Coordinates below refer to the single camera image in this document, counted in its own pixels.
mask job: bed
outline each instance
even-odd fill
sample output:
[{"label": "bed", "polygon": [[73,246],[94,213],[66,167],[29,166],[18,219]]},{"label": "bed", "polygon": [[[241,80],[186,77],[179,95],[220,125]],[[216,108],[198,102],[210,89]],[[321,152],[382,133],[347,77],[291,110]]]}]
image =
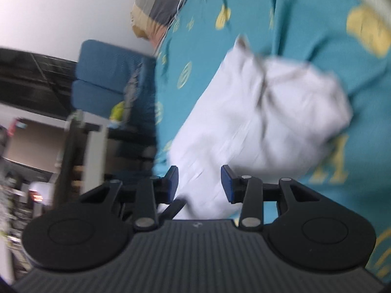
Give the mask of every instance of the bed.
[{"label": "bed", "polygon": [[[310,61],[341,80],[351,125],[300,182],[373,224],[367,267],[390,279],[391,33],[362,0],[186,0],[156,52],[154,173],[168,170],[172,140],[240,34],[256,54]],[[265,222],[275,217],[267,205]]]}]

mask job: ribbed black surface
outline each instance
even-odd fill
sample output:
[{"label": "ribbed black surface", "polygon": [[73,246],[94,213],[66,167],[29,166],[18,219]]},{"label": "ribbed black surface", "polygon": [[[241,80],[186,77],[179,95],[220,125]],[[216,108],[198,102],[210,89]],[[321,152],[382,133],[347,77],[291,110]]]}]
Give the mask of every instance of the ribbed black surface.
[{"label": "ribbed black surface", "polygon": [[232,221],[168,221],[138,234],[100,268],[55,274],[35,269],[14,285],[20,293],[364,293],[382,285],[363,269],[321,275],[276,258],[263,238]]}]

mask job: white wall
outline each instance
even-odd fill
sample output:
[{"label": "white wall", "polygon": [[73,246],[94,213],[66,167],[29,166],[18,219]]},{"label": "white wall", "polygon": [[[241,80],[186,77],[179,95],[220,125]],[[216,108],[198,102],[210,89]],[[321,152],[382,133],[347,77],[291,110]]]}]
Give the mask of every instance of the white wall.
[{"label": "white wall", "polygon": [[96,39],[152,54],[136,38],[135,0],[0,0],[0,47],[77,61],[80,45]]},{"label": "white wall", "polygon": [[3,236],[0,236],[0,276],[8,284],[12,284],[14,282],[11,252],[8,250],[7,243]]},{"label": "white wall", "polygon": [[16,109],[4,104],[0,104],[0,125],[7,128],[12,124],[15,118],[25,118],[34,120],[40,123],[46,123],[48,125],[57,126],[60,128],[65,127],[65,121],[58,120],[44,115],[28,112],[21,109]]}]

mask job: round black pad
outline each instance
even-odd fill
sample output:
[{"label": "round black pad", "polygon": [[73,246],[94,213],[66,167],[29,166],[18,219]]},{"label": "round black pad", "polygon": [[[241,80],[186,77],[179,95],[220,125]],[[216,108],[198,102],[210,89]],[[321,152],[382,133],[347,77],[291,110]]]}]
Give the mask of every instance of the round black pad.
[{"label": "round black pad", "polygon": [[66,219],[49,227],[49,238],[58,244],[74,246],[88,241],[95,232],[92,224],[80,219]]},{"label": "round black pad", "polygon": [[366,219],[331,200],[296,204],[269,228],[282,258],[321,272],[365,266],[376,242]]},{"label": "round black pad", "polygon": [[333,244],[346,238],[348,228],[336,219],[315,218],[303,225],[303,233],[313,242]]},{"label": "round black pad", "polygon": [[32,220],[22,245],[36,267],[70,272],[112,260],[129,235],[129,226],[99,204],[70,203]]}]

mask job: blue sofa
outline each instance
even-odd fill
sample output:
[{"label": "blue sofa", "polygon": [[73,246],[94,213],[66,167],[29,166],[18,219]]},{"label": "blue sofa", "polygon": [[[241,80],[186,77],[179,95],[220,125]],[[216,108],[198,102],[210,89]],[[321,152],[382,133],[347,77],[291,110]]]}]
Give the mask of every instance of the blue sofa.
[{"label": "blue sofa", "polygon": [[[77,80],[72,84],[72,105],[109,118],[112,108],[124,100],[129,79],[140,68],[137,98],[129,120],[124,120],[122,126],[136,128],[141,137],[155,137],[155,65],[150,56],[95,40],[85,41],[76,66]],[[118,156],[138,157],[143,148],[140,142],[124,143]]]}]

